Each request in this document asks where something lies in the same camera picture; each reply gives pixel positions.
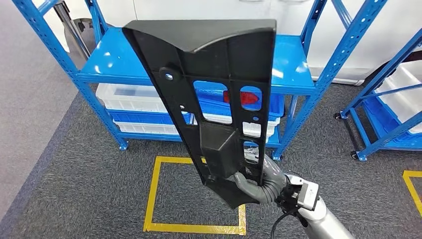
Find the robotic arm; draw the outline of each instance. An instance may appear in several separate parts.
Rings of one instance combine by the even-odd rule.
[[[249,161],[257,158],[253,149],[246,149],[244,156]],[[239,172],[235,173],[234,180],[241,191],[260,204],[274,202],[283,210],[284,214],[272,227],[271,238],[274,238],[277,224],[288,215],[299,220],[310,239],[353,238],[318,195],[318,184],[296,175],[282,173],[267,155],[264,158],[263,172],[262,186],[248,182]]]

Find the floor marking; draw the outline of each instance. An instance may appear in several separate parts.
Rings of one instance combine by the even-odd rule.
[[[416,204],[416,208],[418,209],[421,217],[422,217],[422,203],[421,199],[419,198],[418,192],[416,191],[415,187],[413,186],[412,181],[410,180],[410,177],[419,177],[422,178],[422,171],[408,171],[405,170],[403,172],[403,179],[405,180],[406,186],[408,187],[408,190],[410,192],[410,195],[413,198],[413,201]]]
[[[173,232],[173,233],[209,233],[209,234],[238,234],[246,235],[246,207],[239,206],[238,226],[212,226],[212,225],[188,225],[188,224],[165,224],[152,223],[155,196],[157,193],[158,177],[160,175],[161,163],[186,163],[192,164],[190,158],[163,157],[155,158],[154,170],[152,172],[151,188],[149,190],[148,204],[145,213],[143,231]]]

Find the blue rack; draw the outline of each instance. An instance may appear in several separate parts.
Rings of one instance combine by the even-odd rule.
[[[392,94],[399,91],[420,88],[422,84],[406,86],[394,90],[374,93],[374,89],[379,87],[385,78],[389,76],[398,65],[403,62],[412,51],[422,44],[422,29],[420,29],[412,39],[389,61],[381,71],[371,80],[371,82],[352,100],[352,102],[340,113],[334,115],[339,119],[347,119],[350,115],[354,121],[359,134],[365,144],[363,150],[352,151],[351,156],[360,161],[366,161],[367,156],[379,149],[390,150],[422,150],[422,135],[420,133],[412,135],[408,130],[422,122],[422,112],[417,113],[404,123],[400,123],[397,116],[378,97]],[[362,106],[366,116],[371,123],[378,139],[371,143],[368,135],[356,113],[356,109]]]
[[[178,135],[121,132],[90,89],[89,83],[152,85],[141,63],[123,36],[121,28],[107,26],[97,0],[85,0],[93,17],[97,47],[82,70],[76,68],[43,19],[43,15],[54,6],[57,0],[47,0],[38,9],[31,0],[12,1],[68,74],[94,112],[100,117],[110,134],[118,142],[121,150],[127,149],[127,139],[129,138],[181,141]],[[340,20],[346,28],[346,33],[315,83],[308,69],[307,55],[312,33],[327,0],[315,0],[301,35],[276,36],[271,93],[292,95],[292,101],[284,134],[280,134],[280,126],[277,126],[274,135],[269,138],[266,145],[275,148],[273,152],[274,160],[280,160],[281,154],[320,101],[335,75],[386,1],[366,0],[352,20],[341,0],[332,0]],[[306,99],[295,115],[299,96],[305,96]]]

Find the red light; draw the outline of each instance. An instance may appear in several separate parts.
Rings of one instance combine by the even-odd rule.
[[[228,91],[223,92],[224,102],[229,103]],[[258,102],[259,98],[251,92],[240,92],[240,103],[242,105],[248,105]]]

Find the white container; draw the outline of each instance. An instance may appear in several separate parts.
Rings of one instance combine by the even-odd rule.
[[[413,76],[406,68],[405,63],[400,64],[393,75],[387,77],[383,84],[374,92],[380,93],[406,86],[420,84],[421,81]],[[400,91],[379,96],[390,109],[397,115],[400,122],[405,122],[412,116],[422,111],[422,88]],[[409,133],[421,133],[422,123],[409,130]]]
[[[95,95],[109,110],[167,112],[153,86],[100,83]]]
[[[154,134],[179,134],[173,124],[159,123],[128,123],[115,122],[122,132],[129,133],[154,133]]]
[[[231,123],[232,118],[231,116],[221,116],[221,115],[212,115],[212,114],[204,114],[204,117],[207,120],[219,122],[219,123]],[[193,116],[194,124],[197,124],[195,117]],[[267,142],[268,138],[274,134],[275,127],[280,123],[280,118],[277,118],[276,121],[268,121],[267,124]],[[247,123],[243,122],[243,133],[247,136],[252,136],[259,138],[261,136],[261,125],[257,123]]]

